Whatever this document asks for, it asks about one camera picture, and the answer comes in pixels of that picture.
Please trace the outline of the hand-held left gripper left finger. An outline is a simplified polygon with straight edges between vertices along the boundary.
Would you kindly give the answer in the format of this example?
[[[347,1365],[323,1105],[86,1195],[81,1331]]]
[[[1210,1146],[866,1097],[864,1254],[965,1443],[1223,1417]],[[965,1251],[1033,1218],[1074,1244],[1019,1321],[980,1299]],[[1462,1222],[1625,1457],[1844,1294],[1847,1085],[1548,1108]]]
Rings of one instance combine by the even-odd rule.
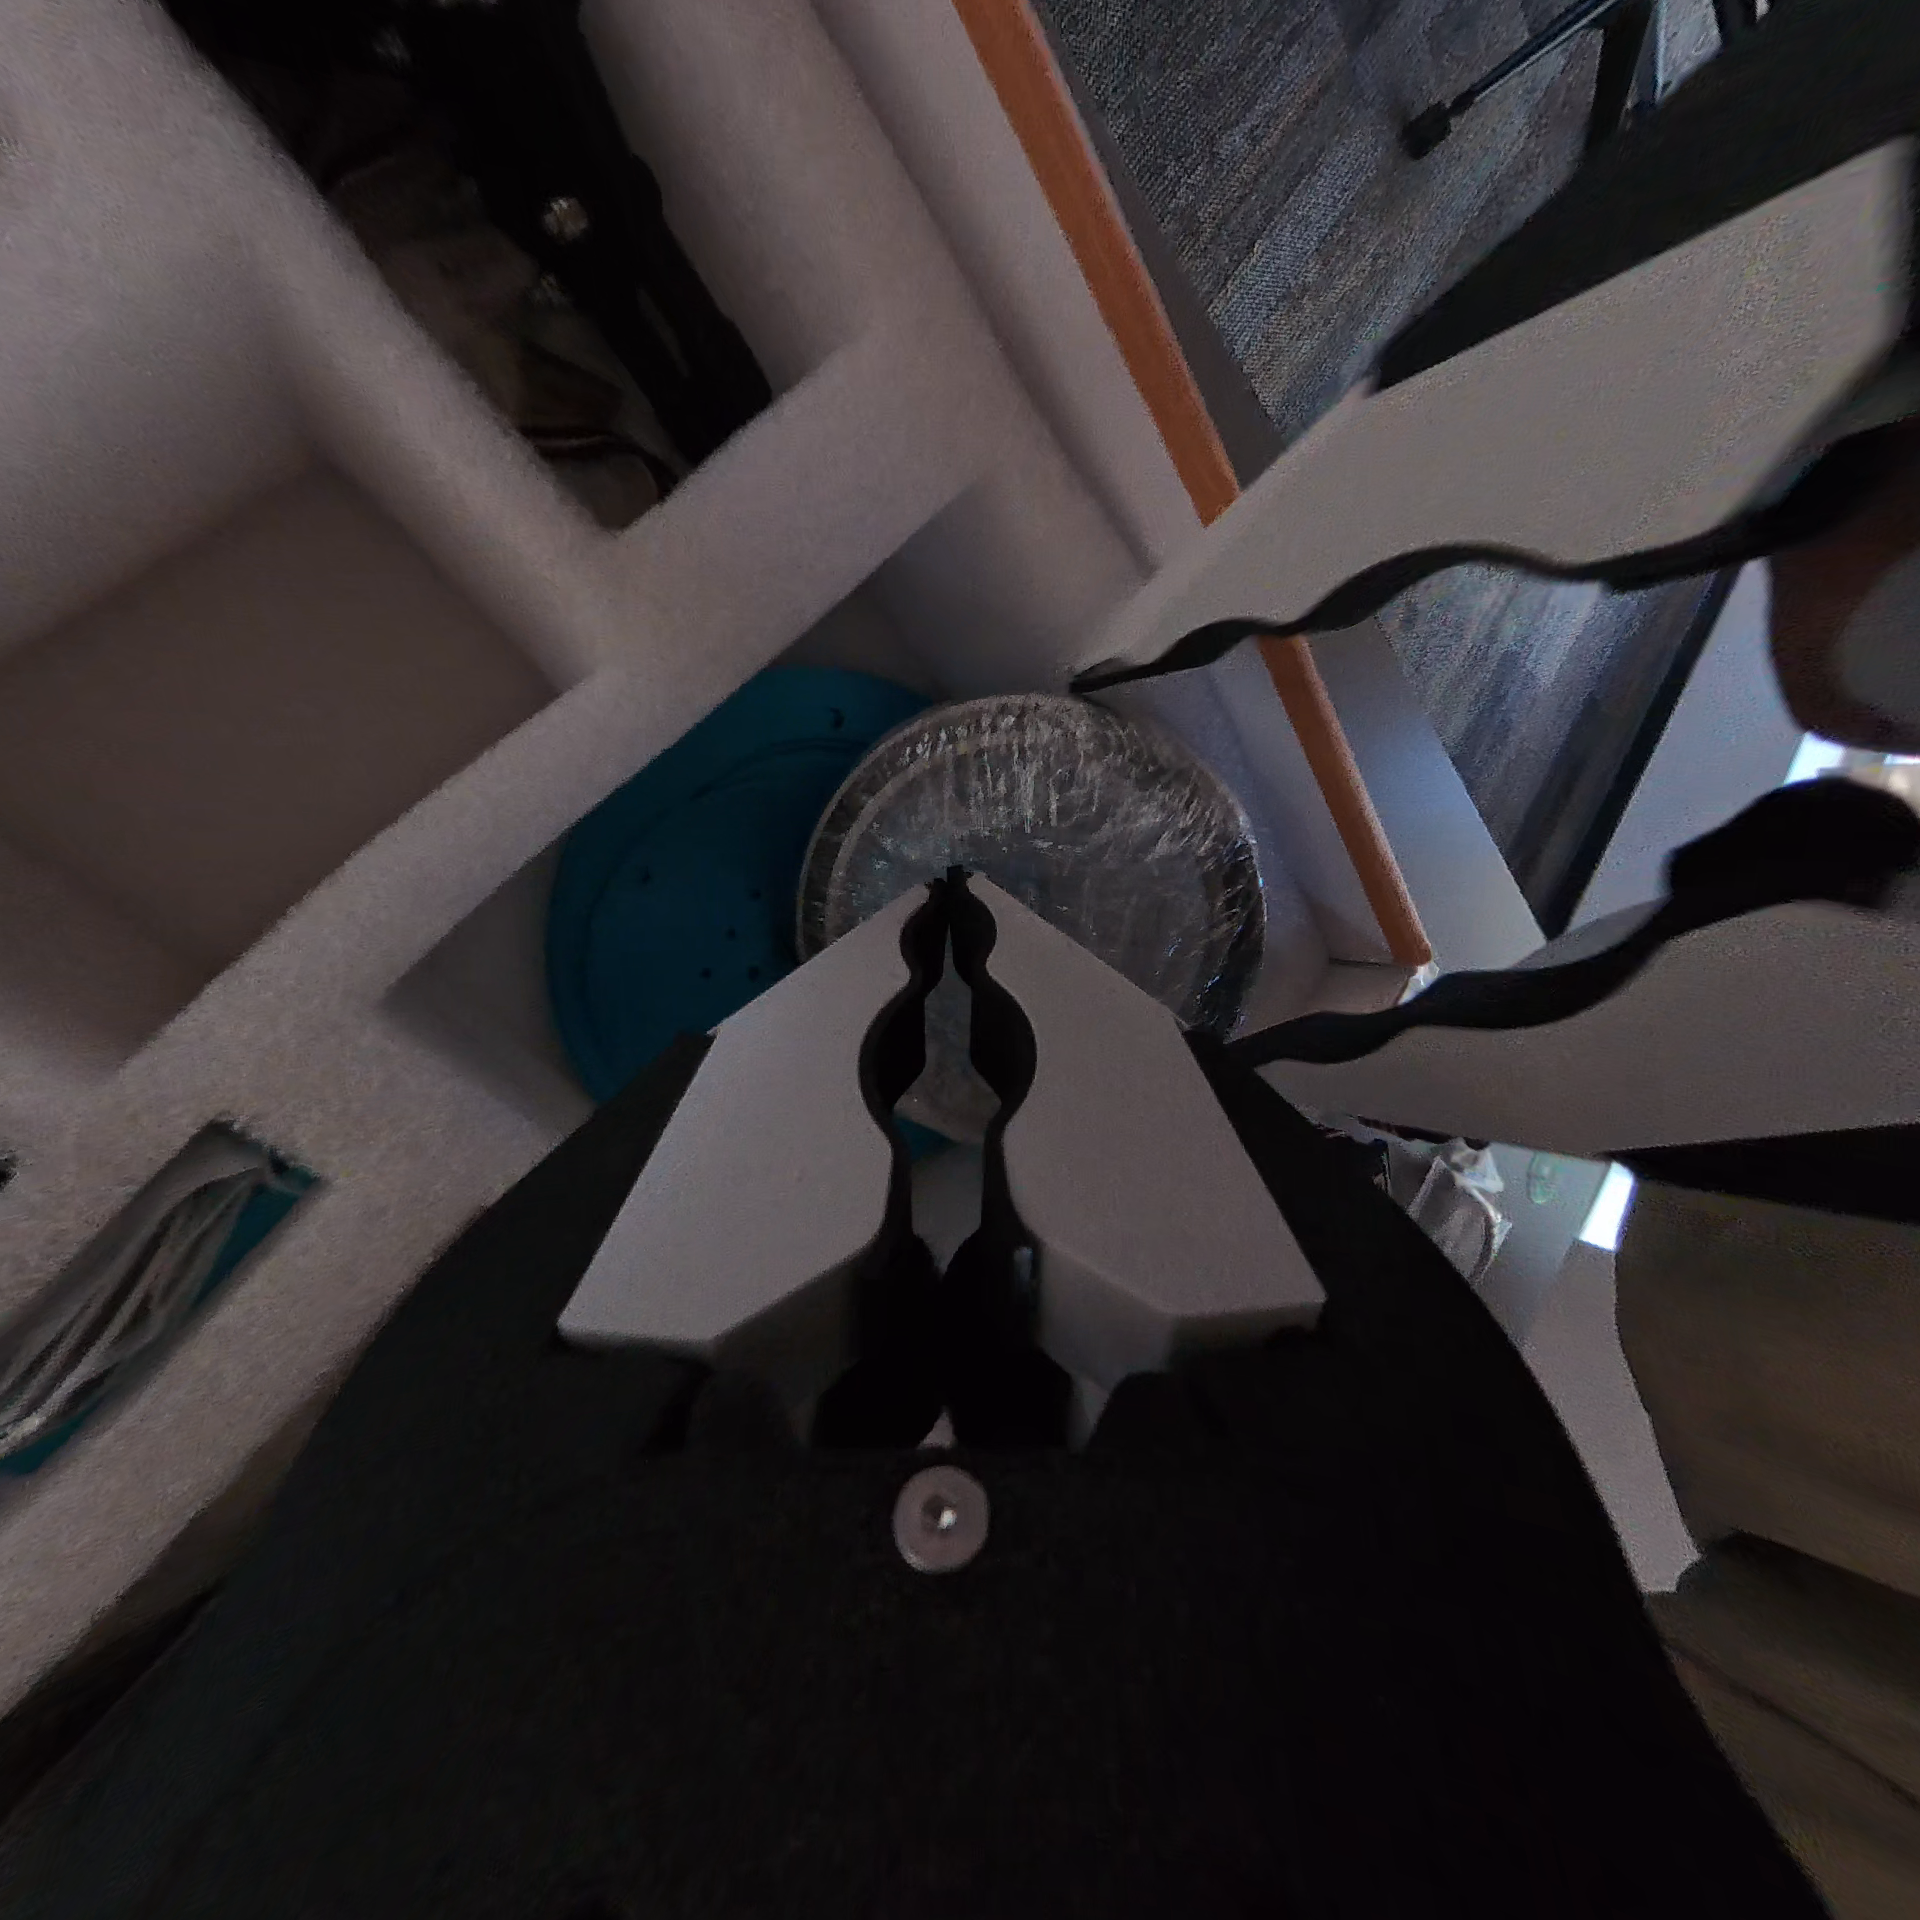
[[[939,1431],[939,1277],[896,1109],[923,1071],[951,907],[951,877],[910,884],[708,1035],[559,1317],[564,1344],[755,1382],[824,1447]]]

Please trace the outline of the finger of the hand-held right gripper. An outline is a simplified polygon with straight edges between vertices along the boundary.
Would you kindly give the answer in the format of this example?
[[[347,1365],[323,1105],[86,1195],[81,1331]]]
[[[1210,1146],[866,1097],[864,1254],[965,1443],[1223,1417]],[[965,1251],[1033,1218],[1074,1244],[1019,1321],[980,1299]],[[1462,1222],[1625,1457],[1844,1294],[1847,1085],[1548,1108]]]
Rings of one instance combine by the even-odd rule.
[[[1704,559],[1840,441],[1915,302],[1892,142],[1399,384],[1339,401],[1156,576],[1078,691],[1339,635],[1455,566]]]
[[[1673,853],[1648,903],[1219,1058],[1321,1112],[1592,1160],[1915,1125],[1918,814],[1788,785]]]

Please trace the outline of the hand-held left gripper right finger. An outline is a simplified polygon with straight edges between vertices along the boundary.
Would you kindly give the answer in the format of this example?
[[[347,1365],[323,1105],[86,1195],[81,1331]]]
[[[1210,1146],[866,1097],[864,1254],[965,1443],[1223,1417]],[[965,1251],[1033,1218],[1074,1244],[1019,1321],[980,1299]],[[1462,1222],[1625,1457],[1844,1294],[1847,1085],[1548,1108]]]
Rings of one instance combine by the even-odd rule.
[[[1184,1022],[1001,884],[951,868],[943,899],[996,1093],[943,1283],[965,1447],[1065,1447],[1084,1389],[1312,1331],[1325,1287]]]

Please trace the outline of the blue round metal plate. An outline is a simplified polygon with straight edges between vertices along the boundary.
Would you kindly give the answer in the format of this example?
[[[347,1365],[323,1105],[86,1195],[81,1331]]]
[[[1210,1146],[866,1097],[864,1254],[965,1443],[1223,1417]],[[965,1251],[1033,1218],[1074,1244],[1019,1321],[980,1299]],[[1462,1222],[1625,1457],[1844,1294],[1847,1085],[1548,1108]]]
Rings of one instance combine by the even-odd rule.
[[[923,710],[872,673],[764,669],[564,837],[546,982],[594,1105],[799,964],[808,847],[858,760]]]

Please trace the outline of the dark round metal part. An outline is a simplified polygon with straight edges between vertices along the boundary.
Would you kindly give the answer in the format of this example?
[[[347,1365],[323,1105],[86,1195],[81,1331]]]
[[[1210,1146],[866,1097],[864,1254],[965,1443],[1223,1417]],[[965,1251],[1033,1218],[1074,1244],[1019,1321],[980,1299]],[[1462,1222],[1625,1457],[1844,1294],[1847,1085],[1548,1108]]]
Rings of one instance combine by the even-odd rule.
[[[951,868],[1021,900],[1190,1028],[1234,1032],[1264,964],[1258,832],[1163,726],[1043,691],[901,723],[808,839],[796,956]]]

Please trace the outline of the person's right hand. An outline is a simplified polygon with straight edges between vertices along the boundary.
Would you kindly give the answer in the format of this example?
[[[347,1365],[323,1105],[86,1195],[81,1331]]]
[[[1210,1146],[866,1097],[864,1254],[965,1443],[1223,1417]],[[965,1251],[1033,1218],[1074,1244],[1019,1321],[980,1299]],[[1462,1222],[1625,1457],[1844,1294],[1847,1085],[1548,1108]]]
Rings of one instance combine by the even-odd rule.
[[[1770,657],[1802,733],[1918,754],[1918,422],[1882,434],[1889,481],[1770,566]]]

